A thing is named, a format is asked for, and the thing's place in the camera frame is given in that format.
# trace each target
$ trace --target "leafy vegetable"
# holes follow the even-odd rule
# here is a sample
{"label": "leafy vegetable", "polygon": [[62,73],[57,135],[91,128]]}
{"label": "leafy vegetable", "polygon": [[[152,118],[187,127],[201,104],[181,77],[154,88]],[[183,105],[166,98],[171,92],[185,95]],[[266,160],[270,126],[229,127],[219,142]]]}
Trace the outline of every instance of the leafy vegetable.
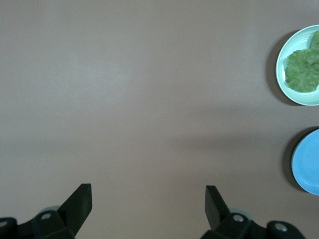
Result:
{"label": "leafy vegetable", "polygon": [[315,32],[310,49],[297,50],[287,59],[286,84],[297,92],[312,92],[319,85],[319,31]]}

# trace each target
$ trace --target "screw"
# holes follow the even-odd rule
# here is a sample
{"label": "screw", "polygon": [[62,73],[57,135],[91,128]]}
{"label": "screw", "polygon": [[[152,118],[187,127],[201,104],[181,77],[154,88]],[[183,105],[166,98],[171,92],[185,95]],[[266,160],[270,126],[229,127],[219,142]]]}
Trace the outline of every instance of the screw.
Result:
{"label": "screw", "polygon": [[234,216],[233,216],[233,219],[235,220],[235,221],[237,221],[237,222],[243,222],[244,221],[244,218],[241,216],[241,215],[239,215],[239,214],[235,214]]}
{"label": "screw", "polygon": [[4,226],[7,225],[7,224],[8,224],[7,221],[0,222],[0,228],[4,227]]}
{"label": "screw", "polygon": [[51,214],[50,214],[50,213],[46,213],[46,214],[43,214],[43,215],[42,215],[41,219],[42,219],[42,220],[45,220],[45,219],[48,219],[48,218],[50,218],[50,217],[51,217]]}
{"label": "screw", "polygon": [[275,228],[281,232],[286,232],[288,231],[287,227],[284,224],[281,223],[276,223]]}

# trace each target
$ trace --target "bowl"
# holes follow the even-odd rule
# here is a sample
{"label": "bowl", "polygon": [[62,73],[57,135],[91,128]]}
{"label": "bowl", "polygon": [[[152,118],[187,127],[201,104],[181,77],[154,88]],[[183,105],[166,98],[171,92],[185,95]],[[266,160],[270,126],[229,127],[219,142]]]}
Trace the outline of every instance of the bowl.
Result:
{"label": "bowl", "polygon": [[319,105],[319,87],[313,92],[300,93],[286,86],[285,64],[294,51],[309,49],[312,37],[319,31],[319,25],[308,26],[292,35],[281,49],[276,63],[276,77],[280,89],[292,101],[304,106]]}
{"label": "bowl", "polygon": [[298,143],[292,157],[292,171],[303,189],[319,196],[319,129]]}

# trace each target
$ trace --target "gray surface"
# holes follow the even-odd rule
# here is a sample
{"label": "gray surface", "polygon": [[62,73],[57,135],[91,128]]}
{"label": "gray surface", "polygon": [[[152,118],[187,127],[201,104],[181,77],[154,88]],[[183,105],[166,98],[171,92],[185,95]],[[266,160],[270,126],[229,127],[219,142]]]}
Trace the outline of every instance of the gray surface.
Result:
{"label": "gray surface", "polygon": [[318,1],[0,1],[0,214],[20,223],[92,183],[77,238],[197,239],[205,185],[256,223],[319,238],[289,160],[318,107],[277,86]]}

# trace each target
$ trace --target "plate of lettuce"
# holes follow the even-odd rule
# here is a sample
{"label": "plate of lettuce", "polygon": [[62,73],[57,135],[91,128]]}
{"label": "plate of lettuce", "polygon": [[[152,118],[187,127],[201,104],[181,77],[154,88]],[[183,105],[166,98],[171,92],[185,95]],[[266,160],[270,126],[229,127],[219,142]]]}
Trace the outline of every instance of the plate of lettuce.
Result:
{"label": "plate of lettuce", "polygon": [[276,77],[292,101],[319,105],[319,25],[306,27],[288,39],[277,59]]}

